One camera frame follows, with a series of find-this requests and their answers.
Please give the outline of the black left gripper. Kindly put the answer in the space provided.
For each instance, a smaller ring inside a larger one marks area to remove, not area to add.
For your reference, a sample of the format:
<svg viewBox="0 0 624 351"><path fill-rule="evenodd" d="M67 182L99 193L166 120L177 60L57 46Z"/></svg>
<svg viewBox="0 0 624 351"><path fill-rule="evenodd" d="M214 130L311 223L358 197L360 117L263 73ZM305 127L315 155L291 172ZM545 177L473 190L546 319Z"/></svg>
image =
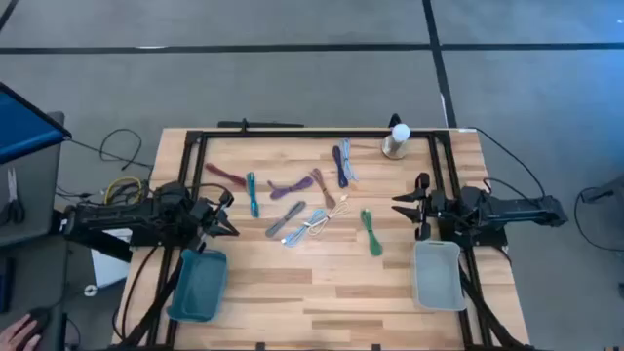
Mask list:
<svg viewBox="0 0 624 351"><path fill-rule="evenodd" d="M240 232L230 223L226 209L234 201L233 195L225 190L218 203L212 205L208 198L199 198L191 209L191 217L201 227L204 234L215 238L219 236L238 237Z"/></svg>

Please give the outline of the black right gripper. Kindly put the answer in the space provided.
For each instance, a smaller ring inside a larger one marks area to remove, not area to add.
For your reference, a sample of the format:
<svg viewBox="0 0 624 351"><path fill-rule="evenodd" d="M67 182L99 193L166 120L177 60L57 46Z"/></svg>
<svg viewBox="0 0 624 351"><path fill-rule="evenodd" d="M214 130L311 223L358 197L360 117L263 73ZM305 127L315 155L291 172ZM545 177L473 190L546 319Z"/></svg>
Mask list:
<svg viewBox="0 0 624 351"><path fill-rule="evenodd" d="M398 202L418 202L416 208L392 206L393 210L419 224L415 230L417 241L425 241L431 237L431 225L427 222L427 218L439 217L441 212L446 209L445 192L443 190L427 192L429 186L430 176L427 173L420 173L415 179L415 190L408 194L393 197L393 200Z"/></svg>

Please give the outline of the teal plastic bin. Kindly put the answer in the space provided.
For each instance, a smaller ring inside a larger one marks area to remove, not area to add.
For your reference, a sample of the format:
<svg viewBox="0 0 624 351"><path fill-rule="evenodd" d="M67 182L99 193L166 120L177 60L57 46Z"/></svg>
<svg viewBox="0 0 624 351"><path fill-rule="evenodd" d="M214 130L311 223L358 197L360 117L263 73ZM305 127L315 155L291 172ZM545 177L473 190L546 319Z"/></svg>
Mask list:
<svg viewBox="0 0 624 351"><path fill-rule="evenodd" d="M227 281L227 256L207 250L184 250L168 316L179 322L207 323L219 311Z"/></svg>

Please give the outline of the white bulb table lamp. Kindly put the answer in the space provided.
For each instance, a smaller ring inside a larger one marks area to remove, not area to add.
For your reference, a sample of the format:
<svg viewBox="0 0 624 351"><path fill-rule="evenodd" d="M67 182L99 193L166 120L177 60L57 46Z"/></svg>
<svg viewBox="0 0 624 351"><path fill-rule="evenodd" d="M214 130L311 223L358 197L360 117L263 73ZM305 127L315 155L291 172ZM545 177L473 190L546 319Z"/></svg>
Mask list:
<svg viewBox="0 0 624 351"><path fill-rule="evenodd" d="M381 144L382 153L390 159L398 160L406 156L407 142L410 138L410 128L406 124L397 124L391 128L391 134L386 136Z"/></svg>

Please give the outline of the light grey plastic bin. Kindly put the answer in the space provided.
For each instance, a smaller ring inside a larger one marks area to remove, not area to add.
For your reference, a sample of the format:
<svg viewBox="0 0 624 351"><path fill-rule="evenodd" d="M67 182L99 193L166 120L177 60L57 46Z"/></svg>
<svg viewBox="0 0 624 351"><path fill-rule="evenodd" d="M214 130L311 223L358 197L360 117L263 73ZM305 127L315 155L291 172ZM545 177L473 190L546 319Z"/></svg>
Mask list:
<svg viewBox="0 0 624 351"><path fill-rule="evenodd" d="M453 242L420 241L413 249L412 285L416 305L436 311L466 309L460 271L460 248Z"/></svg>

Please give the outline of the white paper sheet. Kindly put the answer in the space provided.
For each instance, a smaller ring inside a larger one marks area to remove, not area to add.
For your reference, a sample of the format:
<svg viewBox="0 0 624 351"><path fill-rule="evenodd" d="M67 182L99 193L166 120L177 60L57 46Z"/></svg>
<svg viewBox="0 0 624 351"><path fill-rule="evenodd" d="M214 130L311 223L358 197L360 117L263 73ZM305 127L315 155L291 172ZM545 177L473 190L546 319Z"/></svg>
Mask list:
<svg viewBox="0 0 624 351"><path fill-rule="evenodd" d="M129 228L107 229L104 233L129 243L132 230ZM91 250L96 286L104 288L128 277L130 264L97 250Z"/></svg>

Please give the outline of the black support beam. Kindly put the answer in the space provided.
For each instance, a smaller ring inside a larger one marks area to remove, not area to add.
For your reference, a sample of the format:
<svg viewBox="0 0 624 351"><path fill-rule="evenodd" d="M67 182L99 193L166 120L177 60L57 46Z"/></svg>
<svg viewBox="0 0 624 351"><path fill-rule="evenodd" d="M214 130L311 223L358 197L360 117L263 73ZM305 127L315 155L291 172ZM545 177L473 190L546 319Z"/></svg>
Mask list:
<svg viewBox="0 0 624 351"><path fill-rule="evenodd" d="M53 211L52 219L52 233L60 235L65 241L96 250L121 261L131 261L133 254L127 242L99 229L74 229L70 215L57 210Z"/></svg>

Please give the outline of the dark grey desk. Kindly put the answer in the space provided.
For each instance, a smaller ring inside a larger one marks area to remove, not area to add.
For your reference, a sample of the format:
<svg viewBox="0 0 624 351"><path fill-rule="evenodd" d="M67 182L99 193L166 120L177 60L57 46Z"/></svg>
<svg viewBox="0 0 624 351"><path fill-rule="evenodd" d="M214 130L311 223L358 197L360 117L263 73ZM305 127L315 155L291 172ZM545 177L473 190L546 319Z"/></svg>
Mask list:
<svg viewBox="0 0 624 351"><path fill-rule="evenodd" d="M64 351L67 242L61 237L41 237L4 247L0 257L16 262L12 299L9 311L0 313L0 331L31 309L52 305L37 351Z"/></svg>

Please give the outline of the black computer mouse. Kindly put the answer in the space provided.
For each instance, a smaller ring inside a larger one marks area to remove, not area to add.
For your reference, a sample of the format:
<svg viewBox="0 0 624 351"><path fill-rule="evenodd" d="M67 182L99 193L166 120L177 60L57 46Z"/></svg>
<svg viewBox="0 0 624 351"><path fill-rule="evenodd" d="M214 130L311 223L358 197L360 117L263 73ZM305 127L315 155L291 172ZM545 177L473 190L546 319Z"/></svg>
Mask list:
<svg viewBox="0 0 624 351"><path fill-rule="evenodd" d="M29 318L25 325L33 323L34 327L24 337L24 342L29 341L35 335L41 335L45 328L49 325L51 319L50 307L35 307L28 312Z"/></svg>

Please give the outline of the black keyboard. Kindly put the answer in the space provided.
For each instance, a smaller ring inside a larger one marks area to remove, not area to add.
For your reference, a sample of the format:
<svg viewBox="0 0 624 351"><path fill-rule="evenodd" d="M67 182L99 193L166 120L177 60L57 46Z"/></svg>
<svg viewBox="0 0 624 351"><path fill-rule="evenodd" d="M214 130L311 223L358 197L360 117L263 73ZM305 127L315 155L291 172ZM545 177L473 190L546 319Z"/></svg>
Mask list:
<svg viewBox="0 0 624 351"><path fill-rule="evenodd" d="M15 259L13 257L0 257L0 313L7 313L10 309L15 272Z"/></svg>

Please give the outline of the monitor with blue screen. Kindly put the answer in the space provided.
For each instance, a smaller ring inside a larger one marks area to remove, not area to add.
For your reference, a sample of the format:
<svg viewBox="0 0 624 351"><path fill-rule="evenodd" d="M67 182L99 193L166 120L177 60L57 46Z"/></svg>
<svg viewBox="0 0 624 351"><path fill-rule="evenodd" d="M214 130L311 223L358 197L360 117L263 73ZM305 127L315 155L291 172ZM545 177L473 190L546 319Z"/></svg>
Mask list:
<svg viewBox="0 0 624 351"><path fill-rule="evenodd" d="M0 82L0 164L69 139L60 122Z"/></svg>

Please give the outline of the person's hand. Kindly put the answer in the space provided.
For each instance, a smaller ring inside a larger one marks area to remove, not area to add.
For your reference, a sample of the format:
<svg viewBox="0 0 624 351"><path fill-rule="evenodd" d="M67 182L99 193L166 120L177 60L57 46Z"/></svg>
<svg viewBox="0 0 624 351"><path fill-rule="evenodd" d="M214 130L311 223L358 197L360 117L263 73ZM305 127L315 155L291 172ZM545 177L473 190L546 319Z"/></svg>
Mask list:
<svg viewBox="0 0 624 351"><path fill-rule="evenodd" d="M34 351L42 336L34 333L37 322L25 314L0 331L0 351Z"/></svg>

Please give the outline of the black mount bar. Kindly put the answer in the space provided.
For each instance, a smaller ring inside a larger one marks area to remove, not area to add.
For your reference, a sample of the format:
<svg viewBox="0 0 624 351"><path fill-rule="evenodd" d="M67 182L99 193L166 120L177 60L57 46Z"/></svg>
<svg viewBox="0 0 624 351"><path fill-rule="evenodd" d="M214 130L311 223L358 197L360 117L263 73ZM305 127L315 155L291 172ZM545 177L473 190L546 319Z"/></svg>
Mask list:
<svg viewBox="0 0 624 351"><path fill-rule="evenodd" d="M257 128L303 128L302 124L295 123L279 123L279 122L250 122L247 119L241 121L219 121L219 128L232 128L240 130L257 129Z"/></svg>

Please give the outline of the black handled scissors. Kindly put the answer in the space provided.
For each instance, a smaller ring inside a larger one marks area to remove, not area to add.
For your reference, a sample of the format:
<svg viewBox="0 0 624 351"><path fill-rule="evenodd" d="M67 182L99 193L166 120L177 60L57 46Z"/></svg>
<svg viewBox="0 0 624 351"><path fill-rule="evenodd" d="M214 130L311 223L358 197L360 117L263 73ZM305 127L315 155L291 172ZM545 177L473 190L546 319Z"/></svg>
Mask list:
<svg viewBox="0 0 624 351"><path fill-rule="evenodd" d="M25 219L25 210L19 198L18 178L15 168L7 170L8 200L0 211L0 226L9 222L20 224Z"/></svg>

